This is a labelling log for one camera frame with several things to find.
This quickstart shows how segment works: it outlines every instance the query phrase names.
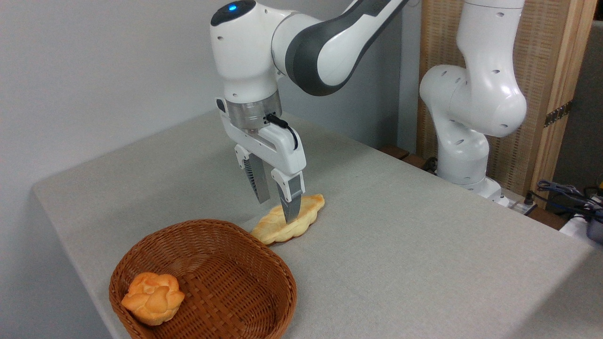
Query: robotic arm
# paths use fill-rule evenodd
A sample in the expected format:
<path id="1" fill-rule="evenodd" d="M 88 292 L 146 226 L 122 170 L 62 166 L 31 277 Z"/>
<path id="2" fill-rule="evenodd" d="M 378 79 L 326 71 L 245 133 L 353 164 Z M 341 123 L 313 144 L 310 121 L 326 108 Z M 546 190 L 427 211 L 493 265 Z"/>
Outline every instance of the robotic arm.
<path id="1" fill-rule="evenodd" d="M 509 135 L 526 114 L 513 70 L 523 3 L 466 0 L 456 40 L 467 69 L 435 66 L 420 85 L 438 136 L 438 176 L 502 205 L 508 200 L 500 185 L 485 175 L 490 148 L 484 135 Z"/>
<path id="2" fill-rule="evenodd" d="M 328 21 L 253 0 L 231 2 L 211 21 L 213 54 L 224 81 L 216 99 L 221 119 L 257 199 L 269 199 L 264 162 L 279 189 L 287 222 L 299 213 L 306 157 L 297 132 L 281 120 L 277 80 L 288 76 L 311 95 L 342 88 L 360 58 L 408 0 L 354 0 Z M 505 136 L 523 121 L 526 101 L 513 74 L 513 42 L 524 0 L 466 0 L 458 46 L 467 69 L 440 65 L 423 78 L 420 95 L 439 141 L 438 175 L 500 199 L 485 177 L 484 134 Z"/>
<path id="3" fill-rule="evenodd" d="M 224 97 L 216 104 L 224 129 L 237 143 L 239 166 L 260 203 L 270 197 L 263 162 L 274 167 L 271 176 L 287 222 L 300 210 L 306 157 L 297 132 L 280 119 L 277 80 L 287 75 L 311 95 L 336 92 L 407 2 L 354 0 L 342 15 L 324 22 L 253 0 L 232 2 L 214 14 L 212 48 L 224 81 Z"/>

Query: brown basket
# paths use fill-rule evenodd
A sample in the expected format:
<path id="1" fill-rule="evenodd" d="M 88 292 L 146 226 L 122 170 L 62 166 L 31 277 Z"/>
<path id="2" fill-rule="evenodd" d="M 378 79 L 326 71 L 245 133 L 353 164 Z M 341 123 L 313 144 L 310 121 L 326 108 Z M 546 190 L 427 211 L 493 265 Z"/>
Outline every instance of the brown basket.
<path id="1" fill-rule="evenodd" d="M 175 276 L 186 295 L 159 326 L 121 305 L 142 272 Z M 132 338 L 280 338 L 291 322 L 297 287 L 283 260 L 249 233 L 220 220 L 190 220 L 146 236 L 111 276 L 109 299 Z"/>

